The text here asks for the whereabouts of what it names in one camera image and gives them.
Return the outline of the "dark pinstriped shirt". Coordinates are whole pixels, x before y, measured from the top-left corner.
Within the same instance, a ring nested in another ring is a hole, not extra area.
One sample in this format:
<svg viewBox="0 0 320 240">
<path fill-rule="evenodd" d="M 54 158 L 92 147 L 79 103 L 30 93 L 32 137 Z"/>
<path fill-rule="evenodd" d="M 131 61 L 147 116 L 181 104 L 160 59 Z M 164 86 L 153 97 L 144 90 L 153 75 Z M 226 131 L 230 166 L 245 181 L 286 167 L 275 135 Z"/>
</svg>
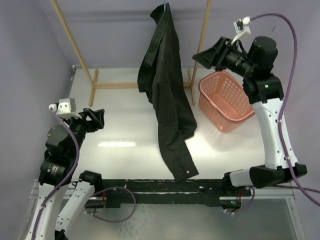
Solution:
<svg viewBox="0 0 320 240">
<path fill-rule="evenodd" d="M 179 37 L 170 4 L 150 14 L 156 28 L 140 65 L 138 90 L 155 111 L 158 147 L 162 159 L 179 183 L 199 174 L 186 140 L 194 136 L 197 121 L 184 90 Z"/>
</svg>

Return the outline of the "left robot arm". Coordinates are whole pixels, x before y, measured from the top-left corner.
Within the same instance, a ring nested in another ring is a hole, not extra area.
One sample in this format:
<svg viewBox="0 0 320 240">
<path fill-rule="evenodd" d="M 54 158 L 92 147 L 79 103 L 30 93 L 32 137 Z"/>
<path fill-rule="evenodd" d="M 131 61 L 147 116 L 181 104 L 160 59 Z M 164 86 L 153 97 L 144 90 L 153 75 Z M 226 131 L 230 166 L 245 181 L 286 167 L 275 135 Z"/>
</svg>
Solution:
<svg viewBox="0 0 320 240">
<path fill-rule="evenodd" d="M 80 159 L 80 149 L 88 133 L 105 126 L 104 109 L 85 108 L 81 112 L 51 104 L 49 111 L 58 124 L 47 133 L 44 161 L 38 177 L 38 197 L 27 240 L 66 240 L 68 231 L 91 196 L 103 191 L 102 176 L 84 171 L 73 194 L 62 206 L 63 199 Z"/>
</svg>

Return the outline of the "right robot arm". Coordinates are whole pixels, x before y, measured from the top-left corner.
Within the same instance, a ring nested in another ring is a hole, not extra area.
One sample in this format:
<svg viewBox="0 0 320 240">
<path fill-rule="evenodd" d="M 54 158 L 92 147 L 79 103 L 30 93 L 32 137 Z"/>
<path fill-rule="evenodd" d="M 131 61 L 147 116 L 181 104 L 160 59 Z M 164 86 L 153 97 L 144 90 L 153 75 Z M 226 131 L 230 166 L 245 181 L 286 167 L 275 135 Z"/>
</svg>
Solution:
<svg viewBox="0 0 320 240">
<path fill-rule="evenodd" d="M 288 183 L 307 174 L 292 149 L 282 111 L 284 92 L 280 79 L 272 73 L 278 55 L 276 42 L 256 37 L 246 53 L 231 39 L 221 37 L 211 48 L 192 58 L 206 69 L 228 69 L 243 78 L 243 90 L 257 117 L 264 146 L 264 164 L 225 173 L 222 190 L 235 195 L 240 187 L 261 189 Z"/>
</svg>

